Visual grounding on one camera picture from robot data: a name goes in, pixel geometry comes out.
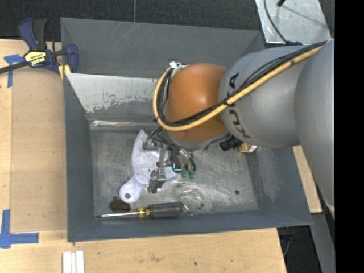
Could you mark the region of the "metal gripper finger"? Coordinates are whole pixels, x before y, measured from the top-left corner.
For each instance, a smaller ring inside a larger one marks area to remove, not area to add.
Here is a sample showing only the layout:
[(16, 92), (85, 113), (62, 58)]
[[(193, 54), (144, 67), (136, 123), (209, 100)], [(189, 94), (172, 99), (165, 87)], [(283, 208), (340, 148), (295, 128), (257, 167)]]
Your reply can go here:
[(147, 190), (149, 193), (156, 193), (167, 181), (164, 168), (156, 168), (150, 174), (149, 185)]
[(156, 151), (158, 150), (158, 141), (153, 140), (150, 137), (147, 137), (142, 143), (143, 151)]

